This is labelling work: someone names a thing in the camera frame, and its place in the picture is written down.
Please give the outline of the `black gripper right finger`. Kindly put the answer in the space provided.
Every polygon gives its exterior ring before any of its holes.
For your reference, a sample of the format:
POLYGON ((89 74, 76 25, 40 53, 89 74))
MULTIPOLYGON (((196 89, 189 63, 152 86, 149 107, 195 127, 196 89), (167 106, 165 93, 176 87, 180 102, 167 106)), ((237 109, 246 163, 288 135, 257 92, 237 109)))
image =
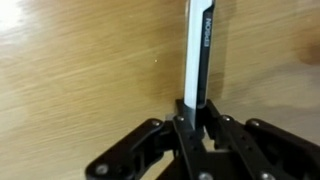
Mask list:
POLYGON ((214 148, 237 159, 239 180, 320 180, 320 146, 261 119, 244 124, 208 100, 204 124, 214 148))

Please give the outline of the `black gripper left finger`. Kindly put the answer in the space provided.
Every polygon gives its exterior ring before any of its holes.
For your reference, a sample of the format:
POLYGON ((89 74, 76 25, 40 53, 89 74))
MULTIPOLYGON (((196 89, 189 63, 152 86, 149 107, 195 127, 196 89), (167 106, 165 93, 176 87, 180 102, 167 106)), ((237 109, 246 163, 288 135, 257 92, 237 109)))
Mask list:
POLYGON ((204 127, 198 119, 192 126, 192 111, 182 99, 176 107, 170 119, 147 119, 91 161, 84 171, 86 180, 140 180, 167 151, 173 160, 156 180, 196 179, 190 154, 199 150, 204 127))

